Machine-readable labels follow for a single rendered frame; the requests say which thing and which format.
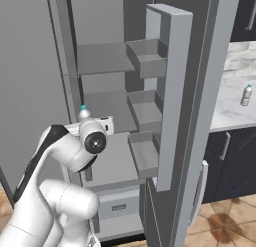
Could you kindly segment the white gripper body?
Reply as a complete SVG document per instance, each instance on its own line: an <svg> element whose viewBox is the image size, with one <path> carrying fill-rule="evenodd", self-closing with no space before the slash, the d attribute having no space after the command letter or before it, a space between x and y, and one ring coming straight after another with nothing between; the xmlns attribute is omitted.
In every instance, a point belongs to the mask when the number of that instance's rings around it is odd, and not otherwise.
<svg viewBox="0 0 256 247"><path fill-rule="evenodd" d="M65 128L74 136L79 136L79 129L80 129L80 124L79 123L73 123L73 124L68 124L65 126Z"/></svg>

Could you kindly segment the grey freezer shelf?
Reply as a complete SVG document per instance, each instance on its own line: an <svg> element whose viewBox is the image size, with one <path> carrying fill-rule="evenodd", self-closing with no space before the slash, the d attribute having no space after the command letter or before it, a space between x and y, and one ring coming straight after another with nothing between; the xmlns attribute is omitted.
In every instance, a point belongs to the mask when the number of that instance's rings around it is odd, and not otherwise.
<svg viewBox="0 0 256 247"><path fill-rule="evenodd" d="M133 71L126 55L126 44L105 43L79 45L77 48L79 75Z"/></svg>
<svg viewBox="0 0 256 247"><path fill-rule="evenodd" d="M112 116L116 133L137 130L124 90L87 93L84 101L94 118Z"/></svg>
<svg viewBox="0 0 256 247"><path fill-rule="evenodd" d="M105 150L92 164L92 181L81 173L84 187L92 191L105 191L136 185L139 180L128 145L128 132L108 137Z"/></svg>

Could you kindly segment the grey door bin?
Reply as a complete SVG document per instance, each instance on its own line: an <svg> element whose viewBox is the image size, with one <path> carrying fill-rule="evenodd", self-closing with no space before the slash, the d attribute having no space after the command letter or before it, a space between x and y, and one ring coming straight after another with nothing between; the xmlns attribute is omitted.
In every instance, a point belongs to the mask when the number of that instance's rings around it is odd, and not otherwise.
<svg viewBox="0 0 256 247"><path fill-rule="evenodd" d="M159 143L152 131L130 134L128 145L140 179L157 176Z"/></svg>
<svg viewBox="0 0 256 247"><path fill-rule="evenodd" d="M168 47L160 39L128 41L126 54L141 79L166 75Z"/></svg>
<svg viewBox="0 0 256 247"><path fill-rule="evenodd" d="M161 132L163 101L155 90L128 93L127 102L139 132Z"/></svg>

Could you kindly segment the grey fridge door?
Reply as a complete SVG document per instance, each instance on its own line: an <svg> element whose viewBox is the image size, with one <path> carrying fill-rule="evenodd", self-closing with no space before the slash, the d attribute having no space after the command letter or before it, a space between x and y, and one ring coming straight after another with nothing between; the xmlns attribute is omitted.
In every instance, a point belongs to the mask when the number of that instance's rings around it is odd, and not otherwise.
<svg viewBox="0 0 256 247"><path fill-rule="evenodd" d="M43 131L69 122L49 0L0 0L0 167L11 190Z"/></svg>

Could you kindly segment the pale grey freezer drawer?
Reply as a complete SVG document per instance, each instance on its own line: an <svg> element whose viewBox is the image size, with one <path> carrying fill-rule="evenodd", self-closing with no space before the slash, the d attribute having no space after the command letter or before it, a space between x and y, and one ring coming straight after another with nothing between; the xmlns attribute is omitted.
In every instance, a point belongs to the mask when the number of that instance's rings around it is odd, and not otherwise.
<svg viewBox="0 0 256 247"><path fill-rule="evenodd" d="M144 232L139 215L139 191L133 190L100 197L100 241L128 237Z"/></svg>

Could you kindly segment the grey freezer door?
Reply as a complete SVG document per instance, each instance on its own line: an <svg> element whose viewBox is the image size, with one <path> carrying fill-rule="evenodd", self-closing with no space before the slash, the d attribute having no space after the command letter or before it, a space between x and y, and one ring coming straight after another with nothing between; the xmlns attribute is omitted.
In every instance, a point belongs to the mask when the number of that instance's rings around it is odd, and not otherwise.
<svg viewBox="0 0 256 247"><path fill-rule="evenodd" d="M184 247L239 0L157 0L146 36L167 44L159 163L146 180L141 219L148 247Z"/></svg>

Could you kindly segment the clear water bottle teal cap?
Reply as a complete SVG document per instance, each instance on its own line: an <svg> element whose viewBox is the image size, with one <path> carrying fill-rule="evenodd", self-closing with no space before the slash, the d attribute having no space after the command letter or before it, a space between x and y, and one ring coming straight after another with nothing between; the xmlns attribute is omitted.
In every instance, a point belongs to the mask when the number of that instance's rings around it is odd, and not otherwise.
<svg viewBox="0 0 256 247"><path fill-rule="evenodd" d="M248 84L247 87L243 91L243 95L240 101L242 106L247 106L249 104L249 100L252 94L252 85Z"/></svg>
<svg viewBox="0 0 256 247"><path fill-rule="evenodd" d="M85 120L87 118L89 118L91 116L91 113L90 111L88 110L87 106L82 104L80 106L80 112L79 112L79 120L82 121L82 120Z"/></svg>

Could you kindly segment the grey fridge cabinet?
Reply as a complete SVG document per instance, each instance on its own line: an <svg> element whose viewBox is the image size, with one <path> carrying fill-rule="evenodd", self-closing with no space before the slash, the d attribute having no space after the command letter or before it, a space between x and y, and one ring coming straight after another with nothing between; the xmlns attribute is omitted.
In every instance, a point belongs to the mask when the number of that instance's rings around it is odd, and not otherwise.
<svg viewBox="0 0 256 247"><path fill-rule="evenodd" d="M80 106L85 104L84 95L87 93L124 90L127 95L131 92L155 90L148 87L147 82L157 83L163 77L141 79L135 68L133 71L79 75L77 66L79 45L120 42L126 44L128 41L158 39L146 36L146 6L152 2L153 0L50 0L62 71L69 90L68 103L74 113L79 112ZM92 166L82 172L85 172L87 181L92 181ZM81 185L82 172L78 175ZM147 179L138 177L139 182L136 185L97 193L101 197L138 190L141 219ZM98 213L91 225L97 234L100 231ZM135 240L143 233L108 241L125 238Z"/></svg>

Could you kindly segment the black base cabinet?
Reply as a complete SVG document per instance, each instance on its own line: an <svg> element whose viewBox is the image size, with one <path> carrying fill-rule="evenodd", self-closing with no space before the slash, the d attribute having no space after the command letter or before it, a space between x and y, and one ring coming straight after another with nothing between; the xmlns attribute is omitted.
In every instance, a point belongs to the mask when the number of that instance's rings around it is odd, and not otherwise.
<svg viewBox="0 0 256 247"><path fill-rule="evenodd" d="M226 132L231 140L222 161ZM256 194L256 127L210 133L204 159L209 169L203 203Z"/></svg>

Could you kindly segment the black wall cabinet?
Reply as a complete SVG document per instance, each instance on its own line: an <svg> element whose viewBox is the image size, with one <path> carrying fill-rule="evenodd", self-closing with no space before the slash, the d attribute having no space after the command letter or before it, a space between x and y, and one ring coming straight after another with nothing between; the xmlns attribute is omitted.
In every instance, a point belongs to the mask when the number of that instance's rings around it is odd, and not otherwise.
<svg viewBox="0 0 256 247"><path fill-rule="evenodd" d="M231 35L231 42L256 40L256 16L251 31L245 30L248 25L252 8L256 0L239 0L235 22Z"/></svg>

